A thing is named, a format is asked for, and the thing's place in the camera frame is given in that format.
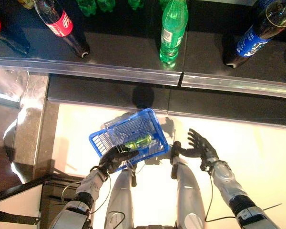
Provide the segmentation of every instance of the green soda bottle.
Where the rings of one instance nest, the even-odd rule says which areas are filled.
[[[160,60],[173,64],[184,35],[189,14],[186,0],[170,0],[162,16]]]
[[[153,137],[146,135],[145,137],[139,137],[137,140],[125,143],[125,146],[130,149],[138,149],[140,147],[147,146],[153,140]]]
[[[159,3],[160,3],[162,11],[165,10],[165,7],[166,7],[166,5],[168,4],[169,1],[170,0],[159,0]]]
[[[82,13],[89,17],[90,14],[96,14],[96,2],[95,0],[76,0]]]
[[[115,0],[97,0],[97,4],[103,12],[112,12],[115,7]]]
[[[144,0],[128,0],[128,4],[132,7],[133,10],[137,10],[138,7],[143,7]]]

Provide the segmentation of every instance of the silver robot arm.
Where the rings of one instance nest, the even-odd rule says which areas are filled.
[[[279,229],[266,213],[250,199],[242,186],[236,181],[231,168],[218,158],[216,150],[199,133],[190,129],[190,145],[194,149],[181,151],[188,157],[200,157],[200,168],[207,171],[214,180],[225,203],[234,213],[242,229]]]
[[[211,174],[225,203],[233,211],[239,226],[243,229],[279,229],[279,227],[255,205],[225,161],[213,162]]]
[[[111,148],[104,154],[100,159],[99,166],[90,170],[90,174],[82,180],[81,185],[76,189],[75,197],[66,204],[49,228],[91,229],[93,218],[89,219],[89,216],[99,197],[100,188],[109,174],[114,173],[123,161],[139,154],[138,151],[130,150],[130,148],[120,145]]]
[[[89,229],[92,224],[89,214],[94,209],[99,190],[106,178],[99,169],[92,170],[76,189],[74,199],[66,204],[49,228]]]

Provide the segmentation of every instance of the plastic bottle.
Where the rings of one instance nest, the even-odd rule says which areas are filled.
[[[30,43],[26,39],[17,37],[12,34],[0,21],[0,41],[9,46],[16,52],[28,54]]]
[[[186,0],[171,0],[162,16],[160,60],[173,64],[188,20]]]
[[[161,6],[162,11],[165,10],[165,7],[167,6],[167,4],[169,3],[170,0],[159,0],[159,4]]]
[[[76,0],[79,8],[86,17],[96,14],[96,2],[95,0]]]
[[[130,149],[138,149],[138,148],[147,146],[148,144],[152,142],[152,140],[153,140],[152,136],[146,135],[145,137],[139,137],[135,141],[125,143],[125,146]]]
[[[258,16],[267,6],[275,1],[278,0],[257,0],[252,6],[252,14]]]
[[[112,12],[115,7],[115,0],[97,0],[101,11],[103,12]]]
[[[35,10],[52,32],[61,37],[79,57],[89,54],[90,47],[73,29],[74,25],[57,0],[34,0]]]
[[[28,10],[32,9],[34,7],[34,1],[33,0],[18,0],[18,2]]]
[[[142,8],[144,6],[144,0],[128,0],[128,4],[133,10],[137,10],[137,8]]]
[[[260,13],[233,50],[225,53],[225,65],[232,68],[242,65],[284,29],[286,29],[286,2],[275,1]]]

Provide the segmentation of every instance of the blue basket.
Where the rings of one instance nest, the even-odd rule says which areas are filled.
[[[169,150],[162,128],[152,109],[144,109],[126,120],[91,134],[89,141],[101,157],[114,146],[133,142],[147,135],[152,137],[151,143],[138,148],[139,155],[129,160],[135,165],[139,161],[165,154]],[[125,168],[126,164],[127,161],[124,161],[117,171]]]

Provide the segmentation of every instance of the black shelf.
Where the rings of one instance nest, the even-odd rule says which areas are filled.
[[[222,63],[223,38],[238,39],[253,21],[248,6],[189,1],[187,32],[176,65],[170,68],[159,60],[162,11],[158,0],[146,0],[137,11],[127,0],[116,1],[112,13],[98,10],[89,18],[75,0],[61,3],[76,28],[84,31],[91,54],[84,59],[75,56],[34,9],[6,0],[0,1],[0,18],[25,34],[32,48],[23,56],[0,43],[0,68],[171,86],[181,83],[183,87],[286,98],[286,31],[243,66],[231,69]]]

